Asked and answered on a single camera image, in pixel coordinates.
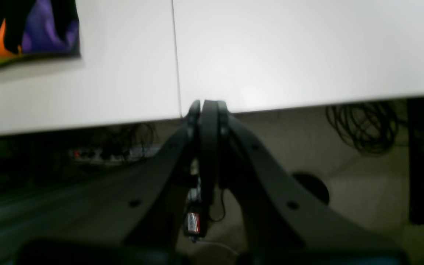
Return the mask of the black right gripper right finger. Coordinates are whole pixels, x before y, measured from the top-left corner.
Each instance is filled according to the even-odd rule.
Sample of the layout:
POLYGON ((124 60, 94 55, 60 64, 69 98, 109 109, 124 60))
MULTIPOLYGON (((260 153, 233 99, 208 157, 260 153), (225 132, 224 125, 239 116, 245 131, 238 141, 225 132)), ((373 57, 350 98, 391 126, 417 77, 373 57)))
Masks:
POLYGON ((407 255, 333 211, 289 176, 218 102, 219 182, 237 199, 248 250, 238 265, 406 265, 407 255))

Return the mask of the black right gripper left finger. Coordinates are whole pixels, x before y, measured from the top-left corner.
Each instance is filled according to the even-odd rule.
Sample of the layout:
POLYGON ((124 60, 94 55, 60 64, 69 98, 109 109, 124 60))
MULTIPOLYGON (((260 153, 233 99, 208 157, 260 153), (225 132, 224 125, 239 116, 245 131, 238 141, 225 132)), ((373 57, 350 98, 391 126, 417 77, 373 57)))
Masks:
POLYGON ((187 193, 201 180, 212 203, 218 174, 219 103, 195 101, 185 122, 121 191, 55 237, 26 243, 19 265, 189 265, 175 251, 187 193), (199 159, 199 177, 188 167, 199 159))

